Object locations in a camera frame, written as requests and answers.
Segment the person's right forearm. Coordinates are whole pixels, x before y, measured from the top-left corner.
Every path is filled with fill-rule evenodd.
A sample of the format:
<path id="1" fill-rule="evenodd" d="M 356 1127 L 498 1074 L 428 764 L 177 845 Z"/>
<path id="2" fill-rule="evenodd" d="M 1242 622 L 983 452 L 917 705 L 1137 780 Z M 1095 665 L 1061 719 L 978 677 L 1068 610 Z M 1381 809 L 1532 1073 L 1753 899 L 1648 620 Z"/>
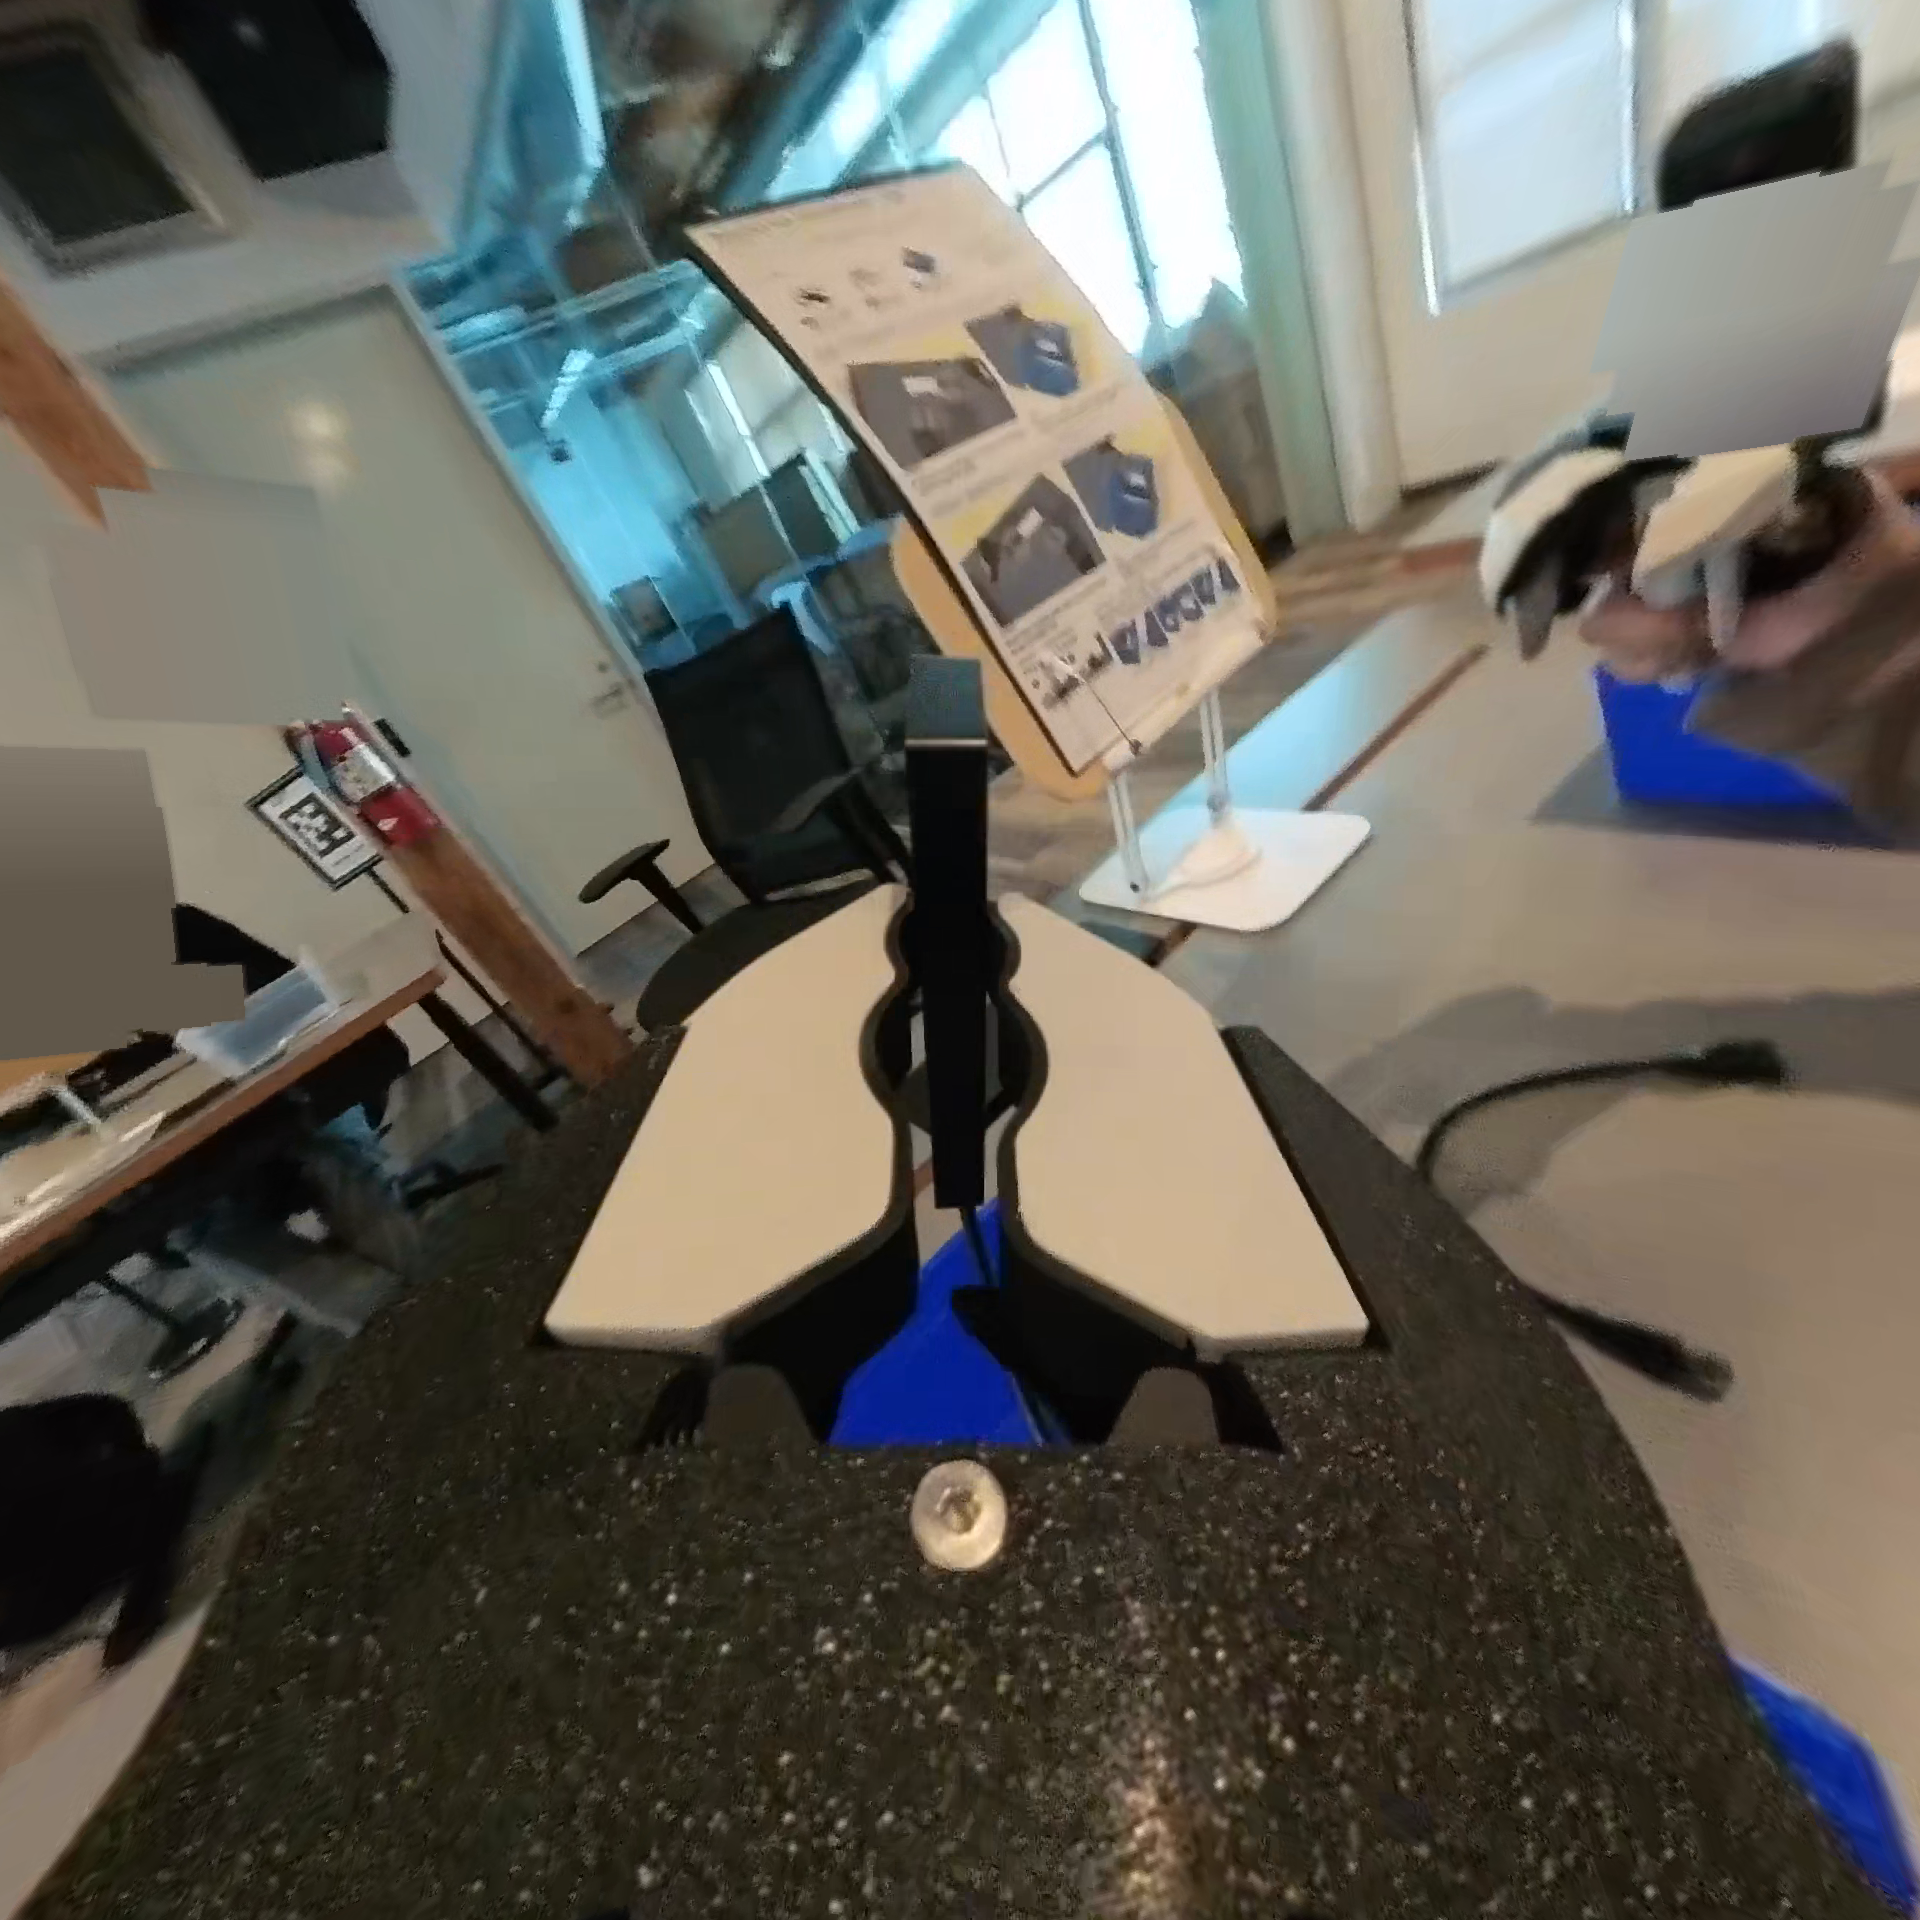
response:
<path id="1" fill-rule="evenodd" d="M 1712 673 L 1690 701 L 1689 726 L 1792 769 L 1866 830 L 1916 849 L 1916 580 L 1863 599 L 1784 663 Z"/>

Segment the blue plastic bin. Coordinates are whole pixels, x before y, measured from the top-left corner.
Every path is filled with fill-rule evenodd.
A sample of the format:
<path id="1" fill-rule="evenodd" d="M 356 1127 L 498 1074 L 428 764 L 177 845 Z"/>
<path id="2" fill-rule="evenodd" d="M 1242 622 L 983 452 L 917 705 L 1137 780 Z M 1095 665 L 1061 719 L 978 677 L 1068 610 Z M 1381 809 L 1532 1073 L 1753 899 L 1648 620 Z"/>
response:
<path id="1" fill-rule="evenodd" d="M 1784 758 L 1730 747 L 1690 726 L 1700 683 L 1590 669 L 1609 778 L 1623 809 L 1656 825 L 1786 843 L 1893 849 L 1838 790 Z"/>
<path id="2" fill-rule="evenodd" d="M 837 1447 L 1037 1445 L 1041 1427 L 1012 1378 L 953 1306 L 1000 1250 L 999 1206 L 978 1235 L 953 1231 L 918 1266 L 918 1293 L 880 1356 L 854 1369 L 832 1425 Z M 1847 1858 L 1895 1913 L 1917 1913 L 1916 1841 L 1879 1753 L 1852 1726 L 1762 1669 L 1732 1662 L 1774 1755 L 1824 1817 Z"/>

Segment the person's right hand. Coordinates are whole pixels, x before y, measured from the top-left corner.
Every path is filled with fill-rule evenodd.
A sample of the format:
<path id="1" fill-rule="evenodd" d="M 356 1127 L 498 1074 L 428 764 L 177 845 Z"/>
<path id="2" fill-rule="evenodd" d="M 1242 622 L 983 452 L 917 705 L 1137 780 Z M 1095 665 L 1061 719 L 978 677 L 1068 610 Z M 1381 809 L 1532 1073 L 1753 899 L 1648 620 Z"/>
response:
<path id="1" fill-rule="evenodd" d="M 1893 582 L 1916 580 L 1916 514 L 1885 478 L 1833 465 L 1820 442 L 1789 443 L 1796 459 L 1792 506 L 1753 535 L 1748 599 L 1726 654 L 1698 663 L 1632 663 L 1632 643 L 1665 623 L 1632 594 L 1632 561 L 1644 521 L 1671 489 L 1669 478 L 1636 478 L 1636 532 L 1617 572 L 1574 618 L 1577 636 L 1621 682 L 1695 682 L 1714 668 L 1781 665 L 1833 622 Z"/>

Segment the wooden office desk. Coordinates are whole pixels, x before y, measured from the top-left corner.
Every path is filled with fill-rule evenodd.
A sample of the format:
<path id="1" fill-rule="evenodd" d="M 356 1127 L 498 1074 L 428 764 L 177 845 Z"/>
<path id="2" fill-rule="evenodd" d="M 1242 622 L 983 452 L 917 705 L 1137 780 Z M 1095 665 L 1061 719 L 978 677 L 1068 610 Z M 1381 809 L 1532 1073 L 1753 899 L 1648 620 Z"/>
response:
<path id="1" fill-rule="evenodd" d="M 359 991 L 326 1019 L 296 1034 L 272 1063 L 220 1089 L 193 1092 L 188 1101 L 150 1114 L 153 1130 L 119 1146 L 105 1162 L 84 1166 L 42 1202 L 32 1202 L 4 1222 L 1 1282 L 4 1332 L 13 1338 L 58 1306 L 74 1282 L 55 1276 L 55 1252 L 90 1220 L 110 1211 L 126 1193 L 169 1178 L 177 1166 L 196 1167 L 214 1147 L 229 1159 L 281 1149 L 293 1124 L 288 1101 L 313 1073 L 336 1060 L 351 1044 L 400 1012 L 421 1011 L 446 1044 L 463 1060 L 508 1109 L 540 1133 L 557 1124 L 540 1086 L 528 1083 L 508 1058 L 441 997 L 446 969 L 439 958 L 376 962 Z"/>

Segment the printed instruction board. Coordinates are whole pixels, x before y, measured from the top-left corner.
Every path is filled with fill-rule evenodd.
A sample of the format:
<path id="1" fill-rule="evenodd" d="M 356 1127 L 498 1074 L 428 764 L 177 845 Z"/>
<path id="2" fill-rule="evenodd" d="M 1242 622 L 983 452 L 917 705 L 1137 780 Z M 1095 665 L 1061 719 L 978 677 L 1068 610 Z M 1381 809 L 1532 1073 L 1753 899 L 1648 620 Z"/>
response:
<path id="1" fill-rule="evenodd" d="M 720 213 L 682 245 L 885 476 L 1034 782 L 1104 785 L 1260 654 L 1273 589 L 1192 430 L 976 170 Z"/>

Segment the black white marker sign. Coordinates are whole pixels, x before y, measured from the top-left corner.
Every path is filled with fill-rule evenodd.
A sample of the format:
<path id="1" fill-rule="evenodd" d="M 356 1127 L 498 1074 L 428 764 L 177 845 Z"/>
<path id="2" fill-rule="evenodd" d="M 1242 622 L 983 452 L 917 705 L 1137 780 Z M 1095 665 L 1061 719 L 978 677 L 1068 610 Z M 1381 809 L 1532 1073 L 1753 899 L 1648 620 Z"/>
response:
<path id="1" fill-rule="evenodd" d="M 334 894 L 376 874 L 382 865 L 373 836 L 300 769 L 258 789 L 247 801 L 247 814 Z"/>

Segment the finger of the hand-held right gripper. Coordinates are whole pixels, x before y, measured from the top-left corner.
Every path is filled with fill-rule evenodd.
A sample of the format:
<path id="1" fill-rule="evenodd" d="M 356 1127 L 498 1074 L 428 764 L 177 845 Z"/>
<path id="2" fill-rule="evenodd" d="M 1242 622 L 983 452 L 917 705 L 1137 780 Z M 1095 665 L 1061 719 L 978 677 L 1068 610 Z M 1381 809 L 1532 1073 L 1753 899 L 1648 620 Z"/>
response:
<path id="1" fill-rule="evenodd" d="M 1501 479 L 1479 542 L 1479 594 L 1534 660 L 1552 626 L 1586 606 L 1636 532 L 1625 425 L 1574 425 Z"/>
<path id="2" fill-rule="evenodd" d="M 1726 654 L 1748 599 L 1748 542 L 1793 495 L 1789 443 L 1714 452 L 1649 507 L 1632 561 L 1632 594 L 1665 623 L 1632 643 L 1634 665 L 1693 665 Z"/>

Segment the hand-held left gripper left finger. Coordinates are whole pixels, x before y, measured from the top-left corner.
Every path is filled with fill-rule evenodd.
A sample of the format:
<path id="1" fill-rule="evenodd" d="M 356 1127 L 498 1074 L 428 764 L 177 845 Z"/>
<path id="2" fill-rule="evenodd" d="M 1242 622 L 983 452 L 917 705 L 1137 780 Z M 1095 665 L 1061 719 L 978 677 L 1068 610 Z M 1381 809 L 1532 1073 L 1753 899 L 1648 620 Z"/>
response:
<path id="1" fill-rule="evenodd" d="M 878 1042 L 905 907 L 870 889 L 688 1019 L 543 1311 L 557 1345 L 716 1356 L 890 1231 L 906 1146 Z"/>

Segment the white board stand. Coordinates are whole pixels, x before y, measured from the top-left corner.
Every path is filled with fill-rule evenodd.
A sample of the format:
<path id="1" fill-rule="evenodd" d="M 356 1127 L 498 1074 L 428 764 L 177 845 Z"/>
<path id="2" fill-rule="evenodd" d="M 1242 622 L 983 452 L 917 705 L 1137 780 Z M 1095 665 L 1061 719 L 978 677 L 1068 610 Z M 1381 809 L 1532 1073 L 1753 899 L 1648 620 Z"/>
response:
<path id="1" fill-rule="evenodd" d="M 1077 885 L 1077 900 L 1184 927 L 1280 927 L 1354 860 L 1374 830 L 1348 812 L 1240 806 L 1217 691 L 1194 710 L 1200 797 L 1144 819 L 1130 769 L 1112 770 L 1106 785 L 1112 852 Z"/>

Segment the black office chair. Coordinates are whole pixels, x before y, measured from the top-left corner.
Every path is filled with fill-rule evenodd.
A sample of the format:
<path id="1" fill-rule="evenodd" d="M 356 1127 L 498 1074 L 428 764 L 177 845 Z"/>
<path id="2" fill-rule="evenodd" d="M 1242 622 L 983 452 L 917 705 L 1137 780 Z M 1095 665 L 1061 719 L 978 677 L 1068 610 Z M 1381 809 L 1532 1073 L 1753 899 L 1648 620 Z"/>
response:
<path id="1" fill-rule="evenodd" d="M 585 903 L 636 883 L 688 934 L 639 990 L 637 1029 L 720 1025 L 776 994 L 844 1002 L 858 1019 L 885 997 L 880 950 L 906 910 L 912 843 L 880 796 L 881 758 L 845 742 L 799 623 L 767 614 L 647 689 L 692 823 L 743 905 L 700 921 L 665 879 L 665 842 L 589 875 Z"/>

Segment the ceiling air vent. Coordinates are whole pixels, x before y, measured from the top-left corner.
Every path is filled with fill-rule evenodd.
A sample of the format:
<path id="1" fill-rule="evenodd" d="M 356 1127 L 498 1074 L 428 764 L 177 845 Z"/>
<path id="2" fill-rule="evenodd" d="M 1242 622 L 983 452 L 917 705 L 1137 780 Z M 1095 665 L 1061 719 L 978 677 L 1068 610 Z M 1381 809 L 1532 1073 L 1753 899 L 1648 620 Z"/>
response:
<path id="1" fill-rule="evenodd" d="M 84 18 L 4 28 L 1 211 L 55 278 L 226 238 L 216 204 Z"/>

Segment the black usb hub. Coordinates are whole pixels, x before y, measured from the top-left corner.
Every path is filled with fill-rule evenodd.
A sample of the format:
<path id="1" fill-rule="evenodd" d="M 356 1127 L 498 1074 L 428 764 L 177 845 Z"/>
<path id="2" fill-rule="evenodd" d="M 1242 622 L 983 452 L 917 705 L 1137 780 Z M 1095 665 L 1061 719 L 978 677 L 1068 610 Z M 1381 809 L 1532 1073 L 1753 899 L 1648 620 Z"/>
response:
<path id="1" fill-rule="evenodd" d="M 978 1226 L 992 1079 L 992 921 L 988 897 L 989 726 L 978 663 L 914 660 L 905 705 L 909 914 L 918 986 L 935 1202 L 962 1218 L 976 1285 L 996 1268 Z"/>

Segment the black backpack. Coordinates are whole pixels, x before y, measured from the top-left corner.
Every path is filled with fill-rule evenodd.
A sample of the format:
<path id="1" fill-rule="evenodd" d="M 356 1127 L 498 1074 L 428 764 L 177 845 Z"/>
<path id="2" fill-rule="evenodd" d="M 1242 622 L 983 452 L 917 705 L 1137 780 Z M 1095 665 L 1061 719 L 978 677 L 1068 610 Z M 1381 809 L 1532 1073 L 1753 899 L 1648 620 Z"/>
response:
<path id="1" fill-rule="evenodd" d="M 102 1669 L 162 1633 L 201 1489 L 201 1442 L 160 1450 L 117 1396 L 1 1410 L 1 1644 L 32 1647 L 119 1598 Z"/>

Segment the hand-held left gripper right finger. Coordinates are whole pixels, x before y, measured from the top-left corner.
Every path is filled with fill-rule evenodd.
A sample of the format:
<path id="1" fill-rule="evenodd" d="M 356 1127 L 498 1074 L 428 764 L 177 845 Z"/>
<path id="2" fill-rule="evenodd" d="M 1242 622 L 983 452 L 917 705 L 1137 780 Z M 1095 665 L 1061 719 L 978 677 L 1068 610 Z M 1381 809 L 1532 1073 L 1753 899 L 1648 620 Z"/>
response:
<path id="1" fill-rule="evenodd" d="M 1000 1143 L 1033 1250 L 1200 1353 L 1354 1349 L 1370 1323 L 1209 1012 L 1000 897 L 1033 1079 Z"/>

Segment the red fire extinguisher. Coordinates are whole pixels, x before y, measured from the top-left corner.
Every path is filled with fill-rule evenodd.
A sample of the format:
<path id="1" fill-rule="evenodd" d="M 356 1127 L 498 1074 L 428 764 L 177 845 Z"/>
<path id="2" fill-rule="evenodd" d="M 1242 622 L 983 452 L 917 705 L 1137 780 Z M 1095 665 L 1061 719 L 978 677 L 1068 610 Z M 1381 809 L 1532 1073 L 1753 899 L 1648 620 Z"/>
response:
<path id="1" fill-rule="evenodd" d="M 415 849 L 441 830 L 441 815 L 356 714 L 295 723 L 282 739 L 309 782 L 382 849 Z"/>

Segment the clear plastic container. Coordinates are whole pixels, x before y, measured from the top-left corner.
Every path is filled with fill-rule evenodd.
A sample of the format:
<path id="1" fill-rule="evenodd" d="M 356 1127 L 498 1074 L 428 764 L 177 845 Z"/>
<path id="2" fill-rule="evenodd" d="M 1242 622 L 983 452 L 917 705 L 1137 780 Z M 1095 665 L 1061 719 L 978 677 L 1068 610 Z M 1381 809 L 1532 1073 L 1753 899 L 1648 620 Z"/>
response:
<path id="1" fill-rule="evenodd" d="M 226 1083 L 269 1070 L 310 1030 L 345 1011 L 349 994 L 326 962 L 300 950 L 295 965 L 244 997 L 237 1017 L 183 1027 L 175 1049 Z"/>

